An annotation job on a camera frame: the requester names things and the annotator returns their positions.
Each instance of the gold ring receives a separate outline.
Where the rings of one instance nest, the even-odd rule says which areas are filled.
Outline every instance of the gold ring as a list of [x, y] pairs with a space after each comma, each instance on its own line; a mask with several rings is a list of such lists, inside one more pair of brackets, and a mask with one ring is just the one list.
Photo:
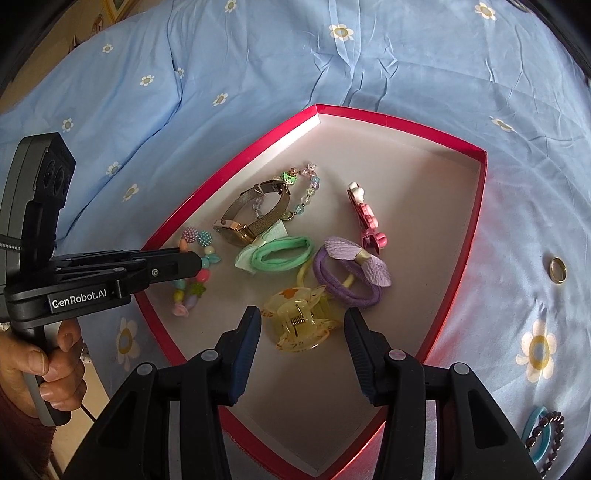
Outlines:
[[561, 259], [554, 257], [550, 260], [548, 274], [554, 283], [561, 284], [566, 280], [566, 265]]

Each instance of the human hand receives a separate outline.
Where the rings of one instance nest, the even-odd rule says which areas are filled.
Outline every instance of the human hand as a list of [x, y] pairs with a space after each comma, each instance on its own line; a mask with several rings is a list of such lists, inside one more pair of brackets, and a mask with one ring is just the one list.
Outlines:
[[71, 411], [82, 405], [86, 382], [82, 378], [85, 369], [80, 360], [83, 343], [78, 320], [61, 323], [57, 344], [59, 348], [47, 356], [39, 347], [18, 339], [10, 331], [0, 333], [0, 387], [30, 417], [38, 415], [23, 372], [43, 376], [41, 396], [56, 410]]

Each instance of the purple hair tie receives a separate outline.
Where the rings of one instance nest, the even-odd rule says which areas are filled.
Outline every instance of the purple hair tie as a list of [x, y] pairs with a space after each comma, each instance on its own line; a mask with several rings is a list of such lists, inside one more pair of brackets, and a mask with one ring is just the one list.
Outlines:
[[[349, 290], [327, 268], [325, 260], [332, 257], [341, 263], [371, 290], [370, 297], [362, 297]], [[359, 245], [344, 238], [331, 236], [314, 257], [314, 275], [318, 282], [326, 285], [326, 291], [350, 307], [371, 307], [382, 298], [382, 286], [391, 285], [386, 264], [370, 255]]]

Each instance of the picture frame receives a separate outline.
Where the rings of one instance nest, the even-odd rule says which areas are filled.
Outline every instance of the picture frame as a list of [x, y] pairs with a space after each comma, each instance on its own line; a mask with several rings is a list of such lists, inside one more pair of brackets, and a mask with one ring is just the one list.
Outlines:
[[123, 20], [138, 0], [103, 0], [107, 14], [113, 23]]

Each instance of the finger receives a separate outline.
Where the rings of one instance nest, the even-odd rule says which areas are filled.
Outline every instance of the finger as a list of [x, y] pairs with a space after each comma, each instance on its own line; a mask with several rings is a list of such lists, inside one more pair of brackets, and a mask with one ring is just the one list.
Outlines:
[[84, 364], [78, 360], [74, 371], [67, 377], [41, 384], [41, 398], [48, 402], [61, 402], [72, 397], [82, 382], [84, 370]]
[[7, 371], [45, 375], [49, 370], [49, 359], [39, 347], [6, 332], [0, 335], [0, 365]]
[[56, 410], [62, 411], [78, 410], [82, 405], [84, 395], [86, 395], [86, 389], [86, 382], [83, 380], [70, 398], [59, 402], [52, 402], [51, 406]]
[[78, 320], [64, 320], [57, 331], [57, 344], [64, 352], [69, 352], [82, 337], [82, 331]]
[[52, 351], [49, 354], [49, 370], [46, 375], [43, 375], [43, 379], [46, 382], [54, 382], [70, 375], [78, 365], [82, 346], [82, 340], [78, 340], [69, 352], [64, 352], [59, 348]]

